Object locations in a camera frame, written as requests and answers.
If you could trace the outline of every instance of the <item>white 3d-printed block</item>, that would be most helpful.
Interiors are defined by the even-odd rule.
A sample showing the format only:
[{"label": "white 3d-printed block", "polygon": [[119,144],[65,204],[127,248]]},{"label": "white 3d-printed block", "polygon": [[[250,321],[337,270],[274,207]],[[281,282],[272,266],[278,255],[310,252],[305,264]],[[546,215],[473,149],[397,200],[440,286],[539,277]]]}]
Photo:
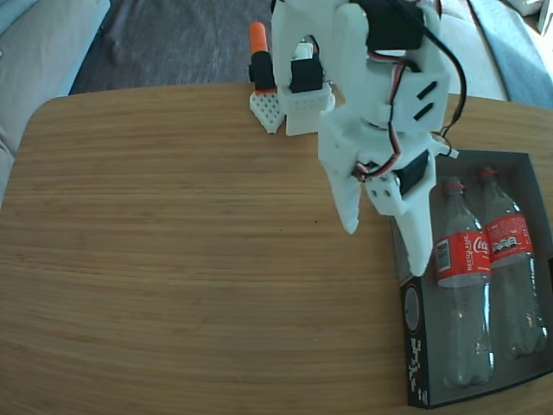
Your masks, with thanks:
[{"label": "white 3d-printed block", "polygon": [[284,121],[285,114],[275,93],[253,93],[250,96],[250,109],[269,134],[275,134]]},{"label": "white 3d-printed block", "polygon": [[319,130],[321,112],[332,111],[336,98],[325,83],[321,90],[307,93],[292,93],[289,88],[278,88],[278,100],[286,113],[286,134],[299,136]]}]

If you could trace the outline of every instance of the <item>black cable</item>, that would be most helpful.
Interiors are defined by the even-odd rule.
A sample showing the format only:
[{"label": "black cable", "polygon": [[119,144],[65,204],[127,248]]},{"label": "black cable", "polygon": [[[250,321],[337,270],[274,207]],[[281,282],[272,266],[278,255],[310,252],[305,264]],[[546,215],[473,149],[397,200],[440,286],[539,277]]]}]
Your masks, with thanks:
[{"label": "black cable", "polygon": [[442,137],[444,140],[446,140],[446,143],[448,144],[449,146],[449,151],[448,151],[448,154],[446,154],[446,158],[449,158],[449,156],[451,156],[451,153],[453,153],[453,145],[451,145],[451,143],[449,142],[448,138],[443,136]]},{"label": "black cable", "polygon": [[313,42],[315,49],[317,49],[316,53],[319,54],[321,52],[321,49],[319,48],[319,42],[315,39],[313,35],[309,35],[308,38],[311,39],[311,42]]},{"label": "black cable", "polygon": [[270,13],[273,14],[275,12],[275,7],[277,6],[277,0],[271,0],[270,2]]},{"label": "black cable", "polygon": [[405,19],[411,20],[424,32],[426,37],[428,37],[430,41],[434,43],[448,57],[451,63],[453,63],[455,71],[457,71],[457,75],[459,76],[459,83],[461,84],[461,97],[459,98],[459,103],[457,104],[457,108],[455,108],[455,112],[453,114],[453,117],[451,118],[451,123],[446,127],[445,132],[443,133],[443,136],[445,136],[448,133],[449,128],[451,128],[457,123],[457,121],[459,121],[463,110],[465,109],[465,104],[467,103],[467,77],[465,75],[465,71],[463,70],[461,63],[453,54],[453,52],[451,52],[451,50],[449,50],[449,48],[444,45],[443,42],[426,27],[424,22],[413,16],[404,6],[401,5],[398,0],[389,1]]},{"label": "black cable", "polygon": [[353,171],[353,175],[362,182],[365,182],[366,179],[368,178],[379,177],[386,174],[388,171],[393,169],[394,164],[401,156],[401,148],[399,147],[399,143],[397,141],[397,133],[393,127],[393,119],[394,119],[394,101],[396,99],[399,86],[401,85],[401,80],[404,76],[406,66],[402,61],[398,62],[397,65],[400,65],[401,67],[399,68],[397,79],[394,73],[392,75],[392,85],[391,85],[391,94],[390,94],[390,117],[388,119],[388,138],[390,139],[390,144],[393,149],[393,154],[384,165],[378,167],[374,171],[369,171],[369,169],[374,167],[374,166],[371,166],[372,163],[364,164],[364,165],[362,164],[361,166],[364,171],[361,171],[361,172],[359,172],[356,168]]},{"label": "black cable", "polygon": [[442,0],[435,0],[435,11],[438,13],[438,16],[442,18]]},{"label": "black cable", "polygon": [[393,56],[389,54],[381,54],[377,52],[376,50],[370,50],[369,56],[372,57],[376,62],[384,62],[384,63],[403,63],[407,68],[411,70],[411,72],[421,72],[421,68],[418,67],[416,62],[412,61],[411,59],[405,59],[403,56]]}]

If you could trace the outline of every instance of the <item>wood grain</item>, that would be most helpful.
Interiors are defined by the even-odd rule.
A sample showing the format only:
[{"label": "wood grain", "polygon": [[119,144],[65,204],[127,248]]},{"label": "wood grain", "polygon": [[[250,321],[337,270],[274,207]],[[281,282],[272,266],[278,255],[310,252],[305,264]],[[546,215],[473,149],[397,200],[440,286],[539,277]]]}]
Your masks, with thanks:
[{"label": "wood grain", "polygon": [[[404,414],[390,228],[341,228],[316,137],[268,136],[245,85],[57,99],[0,215],[0,413]],[[529,151],[551,112],[470,99],[461,149]],[[440,413],[549,413],[553,377]]]}]

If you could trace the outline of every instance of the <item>plastic bottle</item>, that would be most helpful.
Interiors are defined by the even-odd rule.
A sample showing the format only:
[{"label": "plastic bottle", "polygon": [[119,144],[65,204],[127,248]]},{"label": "plastic bottle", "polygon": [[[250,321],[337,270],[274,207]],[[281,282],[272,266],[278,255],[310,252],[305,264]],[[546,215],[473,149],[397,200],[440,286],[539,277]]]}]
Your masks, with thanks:
[{"label": "plastic bottle", "polygon": [[437,283],[447,298],[449,324],[444,382],[450,388],[482,385],[493,372],[489,333],[487,236],[465,200],[457,178],[443,183],[444,238],[436,245]]},{"label": "plastic bottle", "polygon": [[548,336],[536,298],[534,250],[526,220],[499,185],[497,171],[483,169],[480,181],[491,248],[496,349],[508,359],[517,359],[543,350]]}]

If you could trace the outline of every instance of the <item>cardboard box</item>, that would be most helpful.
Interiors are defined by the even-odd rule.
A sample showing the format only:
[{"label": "cardboard box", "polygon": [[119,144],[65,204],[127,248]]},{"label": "cardboard box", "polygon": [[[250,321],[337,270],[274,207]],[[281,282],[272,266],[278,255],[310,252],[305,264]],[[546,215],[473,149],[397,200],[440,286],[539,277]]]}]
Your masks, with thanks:
[{"label": "cardboard box", "polygon": [[[438,180],[447,176],[459,176],[467,189],[467,204],[483,224],[484,202],[477,174],[478,169],[489,165],[497,169],[503,189],[520,206],[526,217],[535,250],[537,300],[543,323],[549,332],[548,341],[544,351],[515,361],[507,360],[501,353],[494,353],[493,375],[483,386],[447,388],[443,381],[447,361],[444,348],[451,308],[445,301],[444,289],[435,282],[435,258],[433,255],[422,278],[412,277],[403,241],[394,225],[392,232],[404,308],[408,396],[411,406],[431,409],[450,405],[497,393],[553,372],[553,288],[550,268],[553,265],[553,242],[530,157],[522,153],[462,151],[457,160],[443,157],[438,160]],[[436,243],[441,237],[444,220],[442,186],[438,185],[432,191],[430,206]],[[497,334],[493,330],[491,337],[492,348],[495,349]]]}]

